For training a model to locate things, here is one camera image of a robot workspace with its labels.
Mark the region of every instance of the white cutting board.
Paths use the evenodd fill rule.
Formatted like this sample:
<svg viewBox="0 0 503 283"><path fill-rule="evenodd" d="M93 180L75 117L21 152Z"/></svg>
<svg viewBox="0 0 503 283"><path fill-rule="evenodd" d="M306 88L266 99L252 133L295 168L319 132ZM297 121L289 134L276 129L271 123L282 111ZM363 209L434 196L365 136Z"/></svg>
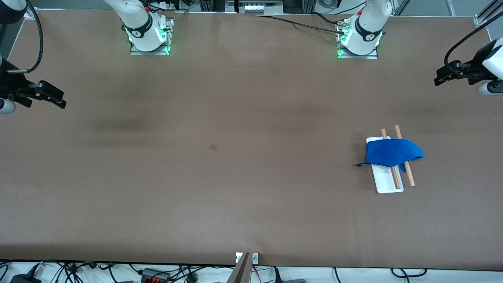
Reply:
<svg viewBox="0 0 503 283"><path fill-rule="evenodd" d="M368 137L367 143L373 140L380 140L381 136ZM391 170L389 167L382 165L372 164L372 172L374 173L374 180L376 182L376 188L378 193L392 193L392 192L403 192L403 183L402 178L400 177L400 170L398 166L392 168L395 170L396 175L398 176L398 182L400 183L400 188L395 188L395 182L393 181L393 175L391 174Z"/></svg>

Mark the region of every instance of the table surface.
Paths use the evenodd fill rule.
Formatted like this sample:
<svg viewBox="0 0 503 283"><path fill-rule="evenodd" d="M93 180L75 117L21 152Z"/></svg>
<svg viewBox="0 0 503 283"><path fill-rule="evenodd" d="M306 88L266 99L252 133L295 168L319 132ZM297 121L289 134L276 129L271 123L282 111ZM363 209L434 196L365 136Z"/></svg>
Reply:
<svg viewBox="0 0 503 283"><path fill-rule="evenodd" d="M379 59L353 60L250 15L186 15L169 56L128 55L113 11L40 17L27 77L68 105L1 117L0 258L503 269L503 98L433 84L471 18L390 18ZM10 61L37 52L26 21ZM425 158L417 187L377 194L354 164L395 124Z"/></svg>

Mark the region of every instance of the wooden dowel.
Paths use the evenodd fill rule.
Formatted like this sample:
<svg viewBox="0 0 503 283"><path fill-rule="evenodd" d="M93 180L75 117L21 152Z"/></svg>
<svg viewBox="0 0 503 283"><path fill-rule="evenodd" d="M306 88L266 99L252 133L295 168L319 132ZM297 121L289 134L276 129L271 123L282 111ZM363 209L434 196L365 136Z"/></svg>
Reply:
<svg viewBox="0 0 503 283"><path fill-rule="evenodd" d="M381 129L381 134L383 139L388 139L388 135L386 134L386 129ZM391 174L393 175L393 181L395 182L395 188L400 189L400 182L398 181L398 176L396 175L396 171L394 167L391 167Z"/></svg>
<svg viewBox="0 0 503 283"><path fill-rule="evenodd" d="M395 125L396 137L402 138L402 133L400 132L400 127ZM412 177L412 170L410 169L409 161L405 161L405 170L407 171L407 179L409 179L409 184L411 187L415 187L414 177Z"/></svg>

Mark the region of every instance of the white floor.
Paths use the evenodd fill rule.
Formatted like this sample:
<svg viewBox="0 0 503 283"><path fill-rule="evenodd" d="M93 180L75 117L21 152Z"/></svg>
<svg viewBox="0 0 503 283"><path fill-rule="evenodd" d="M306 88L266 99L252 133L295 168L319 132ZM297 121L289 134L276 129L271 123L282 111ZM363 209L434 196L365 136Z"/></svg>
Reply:
<svg viewBox="0 0 503 283"><path fill-rule="evenodd" d="M10 282L11 278L16 274L26 274L36 262L13 262L9 263L9 270L1 281L2 283ZM157 270L173 270L177 269L176 265L142 265L134 264L136 269L146 267L155 268ZM260 266L259 271L261 282L266 283L275 279L274 270L271 267ZM59 266L56 263L44 263L37 268L35 278L41 279L43 283L51 282L58 271ZM307 283L337 283L333 268L331 267L278 267L283 281L303 278ZM405 279L394 277L388 268L338 268L339 278L342 283L403 283ZM408 274L420 273L422 270L406 269ZM112 267L112 272L115 279L121 281L140 282L141 276L133 271L127 264L117 264ZM199 283L214 283L226 282L232 270L230 268L205 268L197 272ZM108 270L100 270L98 268L90 269L83 267L78 270L77 274L82 278L84 283L113 283ZM259 283L255 273L252 274L251 283ZM64 283L66 276L61 276L59 283ZM422 277L411 278L411 283L421 282L438 282L438 283L463 283L463 282L503 282L503 272L501 271L467 271L467 270L440 270L429 269L427 274Z"/></svg>

